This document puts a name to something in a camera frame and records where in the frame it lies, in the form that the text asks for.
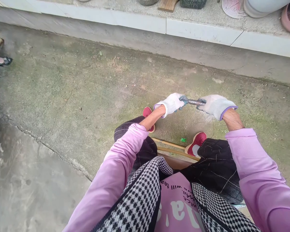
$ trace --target concrete ledge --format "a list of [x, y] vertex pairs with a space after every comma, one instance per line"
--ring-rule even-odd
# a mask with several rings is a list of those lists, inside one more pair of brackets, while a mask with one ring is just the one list
[[280, 11], [262, 19], [232, 19], [216, 0], [202, 10], [176, 5], [174, 13], [145, 7], [136, 0], [0, 0], [2, 6], [180, 36], [290, 57], [290, 33], [280, 23]]
[[0, 22], [156, 53], [290, 86], [290, 58], [288, 57], [128, 27], [4, 7], [0, 7]]

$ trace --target red shoe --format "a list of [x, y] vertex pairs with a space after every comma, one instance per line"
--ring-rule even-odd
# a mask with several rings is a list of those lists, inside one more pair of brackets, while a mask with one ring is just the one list
[[193, 156], [197, 156], [198, 154], [193, 154], [192, 148], [194, 145], [198, 145], [199, 147], [202, 146], [202, 144], [204, 143], [204, 141], [206, 140], [206, 134], [204, 132], [199, 132], [198, 134], [196, 134], [193, 138], [193, 142], [192, 144], [188, 145], [185, 148], [185, 153], [188, 155], [193, 155]]
[[[148, 117], [148, 115], [150, 115], [152, 113], [152, 110], [150, 107], [146, 106], [143, 110], [143, 116], [146, 118]], [[156, 129], [155, 124], [151, 127], [151, 129], [148, 131], [149, 133], [154, 132]]]

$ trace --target bamboo pole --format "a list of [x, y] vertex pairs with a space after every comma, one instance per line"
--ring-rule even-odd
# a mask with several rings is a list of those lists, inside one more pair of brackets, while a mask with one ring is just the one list
[[192, 156], [192, 155], [188, 155], [188, 154], [186, 154], [184, 152], [181, 152], [181, 151], [176, 151], [176, 150], [173, 150], [173, 149], [168, 149], [168, 148], [163, 148], [163, 147], [157, 147], [157, 149], [161, 150], [161, 151], [167, 151], [167, 152], [172, 152], [172, 153], [175, 153], [175, 154], [178, 154], [178, 155], [182, 155], [182, 156], [188, 157], [188, 158], [196, 160], [196, 161], [200, 160], [200, 158], [198, 158], [198, 157], [195, 157], [195, 156]]
[[167, 142], [167, 141], [164, 141], [164, 140], [161, 140], [161, 139], [156, 139], [156, 138], [152, 138], [154, 141], [157, 141], [157, 142], [161, 142], [161, 143], [164, 143], [164, 144], [167, 144], [167, 145], [170, 145], [172, 147], [176, 147], [176, 148], [179, 148], [179, 149], [183, 149], [185, 150], [185, 147], [182, 147], [182, 146], [179, 146], [177, 144], [174, 144], [174, 143], [170, 143], [170, 142]]

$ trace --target pink sleeve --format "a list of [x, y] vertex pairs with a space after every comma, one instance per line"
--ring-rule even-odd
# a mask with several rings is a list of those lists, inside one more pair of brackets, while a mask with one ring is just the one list
[[64, 232], [89, 232], [103, 218], [122, 194], [136, 153], [147, 136], [144, 126], [132, 124], [114, 143], [85, 196], [75, 208]]
[[263, 232], [290, 232], [290, 188], [253, 129], [226, 134], [240, 188], [255, 224]]

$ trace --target white work glove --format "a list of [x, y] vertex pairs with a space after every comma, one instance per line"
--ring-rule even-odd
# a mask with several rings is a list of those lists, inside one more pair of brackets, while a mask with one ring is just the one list
[[160, 105], [164, 105], [165, 114], [162, 116], [162, 118], [165, 118], [168, 114], [174, 113], [179, 108], [181, 110], [181, 108], [185, 105], [185, 103], [179, 99], [181, 96], [183, 96], [183, 94], [172, 93], [165, 100], [155, 104], [154, 109], [156, 109]]
[[222, 120], [223, 114], [230, 108], [237, 109], [234, 102], [229, 101], [227, 98], [212, 94], [198, 99], [199, 101], [206, 102], [203, 106], [197, 106], [198, 110], [205, 111], [208, 114], [212, 114], [219, 121]]

